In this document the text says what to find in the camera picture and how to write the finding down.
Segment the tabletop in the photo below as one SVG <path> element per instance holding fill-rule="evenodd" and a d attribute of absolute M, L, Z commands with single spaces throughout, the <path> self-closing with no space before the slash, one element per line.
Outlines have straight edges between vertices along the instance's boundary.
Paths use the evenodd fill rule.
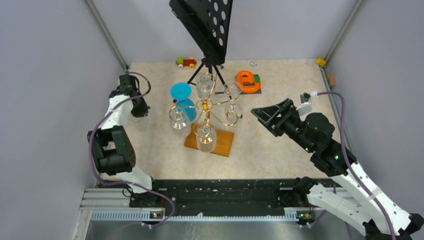
<path fill-rule="evenodd" d="M 229 157 L 204 153 L 184 146 L 185 138 L 176 137 L 169 123 L 169 110 L 175 104 L 170 96 L 171 87 L 178 82 L 187 82 L 195 68 L 180 69 L 175 62 L 133 63 L 130 70 L 145 75 L 151 82 L 151 92 L 145 97 L 151 107 L 147 117 L 129 117 L 125 131 L 136 155 L 136 164 L 154 179 L 284 179 L 308 176 L 325 178 L 324 173 L 310 162 L 311 154 L 286 135 L 274 137 L 251 114 L 251 109 L 275 105 L 291 98 L 299 106 L 300 94 L 326 90 L 320 69 L 310 66 L 305 59 L 228 60 L 219 69 L 226 82 L 234 81 L 236 74 L 247 70 L 260 76 L 261 94 L 241 95 L 237 101 L 242 106 L 243 118 L 234 126 L 224 126 L 213 118 L 217 129 L 234 133 Z M 147 85 L 140 78 L 141 92 Z M 223 86 L 216 82 L 216 92 Z M 196 102 L 192 94 L 190 99 Z M 217 94 L 214 102 L 228 100 L 225 94 Z M 212 111 L 221 119 L 224 107 L 214 106 Z M 327 96 L 312 102 L 312 112 L 328 117 L 336 130 L 333 138 L 340 140 L 336 119 Z"/>

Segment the gray wall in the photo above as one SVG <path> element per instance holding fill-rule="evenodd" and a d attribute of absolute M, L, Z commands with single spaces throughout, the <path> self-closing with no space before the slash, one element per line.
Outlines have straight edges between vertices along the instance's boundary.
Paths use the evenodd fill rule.
<path fill-rule="evenodd" d="M 121 69 L 82 0 L 0 1 L 0 239 L 69 239 Z"/>
<path fill-rule="evenodd" d="M 356 156 L 390 198 L 422 215 L 423 12 L 422 0 L 367 1 L 328 66 Z"/>
<path fill-rule="evenodd" d="M 234 0 L 226 59 L 323 58 L 355 2 Z M 129 63 L 203 57 L 169 0 L 94 3 Z"/>

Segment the toy train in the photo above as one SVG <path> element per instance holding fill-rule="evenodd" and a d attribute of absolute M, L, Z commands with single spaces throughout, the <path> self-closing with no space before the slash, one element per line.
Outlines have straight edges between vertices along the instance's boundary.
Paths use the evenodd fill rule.
<path fill-rule="evenodd" d="M 190 57 L 190 59 L 183 59 L 182 57 L 177 58 L 175 64 L 178 65 L 178 67 L 180 69 L 184 68 L 184 67 L 190 67 L 191 69 L 195 68 L 196 65 L 196 60 L 194 57 Z"/>

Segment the wooden board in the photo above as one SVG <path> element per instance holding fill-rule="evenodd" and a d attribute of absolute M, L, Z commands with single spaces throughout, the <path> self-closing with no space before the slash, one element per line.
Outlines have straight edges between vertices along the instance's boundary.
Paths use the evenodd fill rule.
<path fill-rule="evenodd" d="M 198 149 L 196 135 L 193 132 L 193 129 L 197 129 L 197 127 L 197 124 L 195 124 L 194 127 L 191 125 L 191 132 L 185 139 L 184 146 L 191 149 Z M 221 155 L 228 158 L 230 155 L 231 145 L 233 144 L 233 139 L 234 132 L 216 129 L 216 147 L 211 154 Z"/>

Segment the table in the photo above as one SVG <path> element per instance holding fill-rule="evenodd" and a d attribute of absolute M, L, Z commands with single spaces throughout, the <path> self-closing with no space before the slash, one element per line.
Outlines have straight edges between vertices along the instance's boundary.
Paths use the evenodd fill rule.
<path fill-rule="evenodd" d="M 174 106 L 170 89 L 177 82 L 186 82 L 196 68 L 180 69 L 175 62 L 133 63 L 130 70 L 145 75 L 151 82 L 151 92 L 145 97 L 151 107 L 147 117 L 130 116 L 125 131 L 135 150 L 137 165 L 154 179 L 284 179 L 308 176 L 325 178 L 324 173 L 310 162 L 311 155 L 286 135 L 274 137 L 250 113 L 252 108 L 267 107 L 291 98 L 300 105 L 300 94 L 326 90 L 320 69 L 310 66 L 305 59 L 228 60 L 220 72 L 226 82 L 234 81 L 236 74 L 248 70 L 258 74 L 262 94 L 241 95 L 243 118 L 235 126 L 223 126 L 212 119 L 217 129 L 234 132 L 229 157 L 204 153 L 184 146 L 185 138 L 173 135 L 168 112 Z M 140 78 L 141 92 L 147 85 Z M 216 91 L 221 92 L 221 82 Z M 190 97 L 196 102 L 194 94 Z M 215 95 L 215 101 L 228 100 L 224 94 Z M 326 115 L 337 128 L 336 119 L 327 96 L 312 103 L 313 112 Z M 225 119 L 224 106 L 214 106 L 216 115 Z M 336 129 L 334 139 L 340 141 Z"/>

